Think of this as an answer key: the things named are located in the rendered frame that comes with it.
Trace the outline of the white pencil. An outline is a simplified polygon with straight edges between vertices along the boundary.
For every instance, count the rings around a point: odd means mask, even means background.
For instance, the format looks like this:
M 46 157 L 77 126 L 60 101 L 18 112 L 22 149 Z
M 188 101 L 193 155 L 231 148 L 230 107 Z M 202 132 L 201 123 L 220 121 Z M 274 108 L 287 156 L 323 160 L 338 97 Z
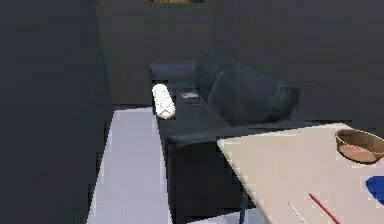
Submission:
M 293 206 L 292 203 L 287 201 L 288 206 L 292 209 L 292 211 L 295 213 L 295 215 L 300 219 L 302 224 L 308 224 L 304 217 L 298 212 L 298 210 Z

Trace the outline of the white cylindrical pillow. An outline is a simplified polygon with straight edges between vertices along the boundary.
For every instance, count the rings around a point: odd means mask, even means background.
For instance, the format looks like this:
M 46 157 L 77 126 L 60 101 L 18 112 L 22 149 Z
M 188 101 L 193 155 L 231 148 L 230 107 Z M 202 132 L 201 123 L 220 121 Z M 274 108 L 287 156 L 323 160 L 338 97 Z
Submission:
M 169 119 L 175 115 L 176 108 L 166 85 L 154 85 L 152 95 L 155 103 L 155 112 L 159 118 Z

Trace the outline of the dark blue sofa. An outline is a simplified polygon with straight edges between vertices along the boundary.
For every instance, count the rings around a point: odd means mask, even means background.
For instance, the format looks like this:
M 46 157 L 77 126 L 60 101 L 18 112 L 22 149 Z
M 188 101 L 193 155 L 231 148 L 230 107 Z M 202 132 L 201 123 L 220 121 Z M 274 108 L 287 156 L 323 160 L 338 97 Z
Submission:
M 241 209 L 244 188 L 217 146 L 224 138 L 311 126 L 300 89 L 212 50 L 195 61 L 152 62 L 176 112 L 157 119 L 172 224 L 190 224 Z M 181 93 L 198 93 L 182 98 Z

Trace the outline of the beige table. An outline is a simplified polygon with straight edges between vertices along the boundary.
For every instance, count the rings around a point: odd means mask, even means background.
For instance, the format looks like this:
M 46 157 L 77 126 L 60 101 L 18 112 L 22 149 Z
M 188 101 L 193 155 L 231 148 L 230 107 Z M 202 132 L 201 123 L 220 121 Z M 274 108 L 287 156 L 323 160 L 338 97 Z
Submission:
M 337 152 L 335 133 L 343 123 L 221 139 L 220 150 L 265 224 L 334 224 L 310 198 L 314 195 L 341 224 L 384 224 L 384 205 L 366 188 L 384 176 L 384 161 L 362 165 Z

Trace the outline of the red pencil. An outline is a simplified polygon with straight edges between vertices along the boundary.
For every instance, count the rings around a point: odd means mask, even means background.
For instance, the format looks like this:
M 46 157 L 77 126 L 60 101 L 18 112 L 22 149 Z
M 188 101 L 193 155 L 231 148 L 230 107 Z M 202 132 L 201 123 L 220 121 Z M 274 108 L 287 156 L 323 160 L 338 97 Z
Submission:
M 321 208 L 321 210 L 334 222 L 334 224 L 341 224 L 340 221 L 312 194 L 310 198 Z

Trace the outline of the blue object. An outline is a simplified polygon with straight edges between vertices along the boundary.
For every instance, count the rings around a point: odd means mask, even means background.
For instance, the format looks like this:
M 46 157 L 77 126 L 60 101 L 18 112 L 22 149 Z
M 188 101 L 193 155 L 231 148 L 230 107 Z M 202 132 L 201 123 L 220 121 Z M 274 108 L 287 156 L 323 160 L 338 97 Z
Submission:
M 366 187 L 373 198 L 384 205 L 384 176 L 372 176 L 368 178 Z

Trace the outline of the brown bowl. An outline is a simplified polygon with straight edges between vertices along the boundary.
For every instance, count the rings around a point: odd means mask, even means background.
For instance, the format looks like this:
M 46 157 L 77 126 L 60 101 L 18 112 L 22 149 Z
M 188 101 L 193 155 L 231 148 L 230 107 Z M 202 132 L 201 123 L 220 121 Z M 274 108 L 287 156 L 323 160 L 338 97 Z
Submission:
M 337 151 L 350 161 L 371 165 L 384 158 L 384 139 L 366 131 L 340 129 L 335 140 Z

